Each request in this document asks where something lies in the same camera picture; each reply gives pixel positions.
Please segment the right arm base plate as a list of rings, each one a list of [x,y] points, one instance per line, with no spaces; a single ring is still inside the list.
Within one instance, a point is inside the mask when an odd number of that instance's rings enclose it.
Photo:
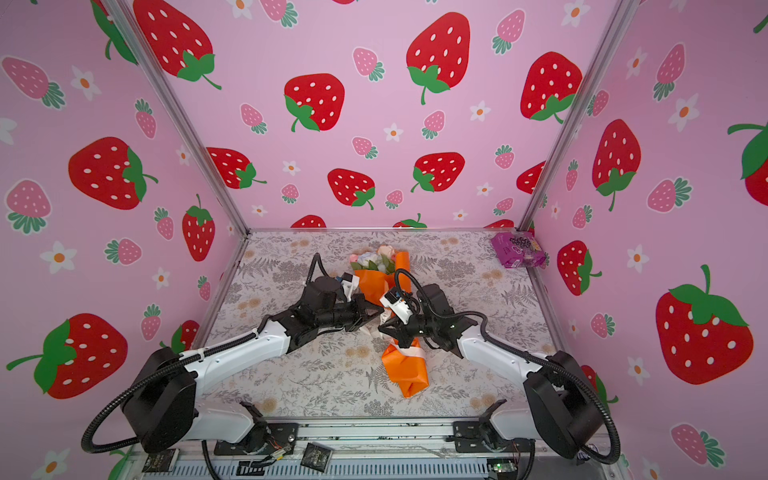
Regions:
[[[455,421],[452,429],[453,443],[459,453],[529,453],[532,450],[529,439],[504,439],[489,421]]]

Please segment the light pink fake rose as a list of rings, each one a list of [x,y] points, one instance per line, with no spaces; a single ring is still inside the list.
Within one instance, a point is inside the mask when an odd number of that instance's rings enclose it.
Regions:
[[[390,245],[381,245],[378,248],[377,253],[381,257],[386,257],[389,260],[394,260],[396,256],[396,250]]]

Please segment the white ribbon strip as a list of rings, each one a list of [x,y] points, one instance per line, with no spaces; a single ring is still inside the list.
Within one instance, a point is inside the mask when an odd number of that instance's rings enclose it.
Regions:
[[[392,339],[382,356],[382,359],[387,359],[388,362],[402,362],[410,358],[426,359],[425,352],[421,348],[418,340],[405,342],[401,345],[399,342]]]

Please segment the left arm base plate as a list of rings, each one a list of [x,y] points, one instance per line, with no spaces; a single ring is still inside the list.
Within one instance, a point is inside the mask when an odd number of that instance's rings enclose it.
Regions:
[[[217,441],[215,456],[271,456],[292,454],[298,437],[298,423],[266,423],[256,425],[243,440],[238,443]]]

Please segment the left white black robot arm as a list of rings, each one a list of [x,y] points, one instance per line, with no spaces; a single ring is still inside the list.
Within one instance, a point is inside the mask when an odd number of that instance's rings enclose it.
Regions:
[[[230,340],[180,354],[168,347],[155,351],[132,385],[86,427],[82,450],[97,454],[138,444],[155,454],[182,441],[215,441],[247,454],[264,449],[272,433],[255,405],[208,402],[206,393],[321,334],[354,332],[378,318],[383,307],[362,293],[346,293],[351,279],[346,274],[309,281],[296,303]]]

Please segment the white rose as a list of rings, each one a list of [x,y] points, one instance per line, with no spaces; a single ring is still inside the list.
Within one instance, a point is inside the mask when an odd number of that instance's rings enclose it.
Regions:
[[[384,260],[375,252],[352,255],[350,257],[350,265],[354,270],[386,271]]]

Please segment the orange wrapping paper sheet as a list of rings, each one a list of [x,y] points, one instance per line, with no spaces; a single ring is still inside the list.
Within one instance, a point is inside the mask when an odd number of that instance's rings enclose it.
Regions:
[[[371,303],[381,306],[381,298],[395,286],[394,272],[410,269],[406,251],[381,245],[376,251],[350,257],[354,275],[359,278],[359,290]],[[409,399],[429,387],[424,350],[414,339],[409,348],[402,349],[397,340],[390,340],[381,357],[389,379],[396,383],[404,398]]]

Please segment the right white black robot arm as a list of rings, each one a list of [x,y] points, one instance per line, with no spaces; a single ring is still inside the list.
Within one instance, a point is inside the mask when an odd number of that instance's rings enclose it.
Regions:
[[[522,386],[538,437],[558,455],[583,453],[611,465],[621,456],[618,429],[581,366],[558,351],[541,357],[514,347],[488,331],[478,311],[454,311],[443,290],[429,284],[410,294],[395,287],[380,302],[393,316],[379,326],[404,349],[420,337],[456,356],[480,364]]]

